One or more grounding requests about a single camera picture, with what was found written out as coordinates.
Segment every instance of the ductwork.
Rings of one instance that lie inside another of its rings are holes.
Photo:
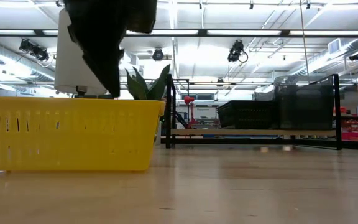
[[[318,55],[308,60],[309,74],[316,71],[330,63],[335,62],[339,58],[351,56],[358,52],[358,39],[340,38],[340,49],[339,51],[331,54],[329,50],[324,50]],[[308,71],[306,65],[301,65],[290,70],[287,75],[307,75]]]
[[[54,79],[55,73],[47,68],[43,68],[41,65],[38,65],[36,62],[33,62],[27,58],[24,58],[20,55],[15,54],[14,52],[0,46],[0,55],[17,61],[17,63],[24,65],[31,69],[34,73],[37,73],[39,76],[39,81],[50,81]]]

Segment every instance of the yellow basket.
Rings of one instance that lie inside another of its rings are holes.
[[[0,170],[146,170],[164,107],[0,97]]]

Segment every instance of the green plant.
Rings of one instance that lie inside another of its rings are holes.
[[[128,91],[135,100],[161,100],[165,92],[165,81],[169,74],[170,65],[167,65],[161,72],[150,88],[147,87],[143,77],[134,68],[136,76],[132,76],[127,71]]]

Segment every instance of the black crate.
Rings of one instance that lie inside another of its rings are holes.
[[[225,129],[278,128],[276,101],[233,100],[220,106],[218,115]]]
[[[314,85],[276,87],[280,129],[330,130],[333,128],[332,80]]]

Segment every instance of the wooden shelf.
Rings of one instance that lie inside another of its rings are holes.
[[[317,135],[335,136],[335,130],[227,130],[227,129],[171,129],[176,135]]]

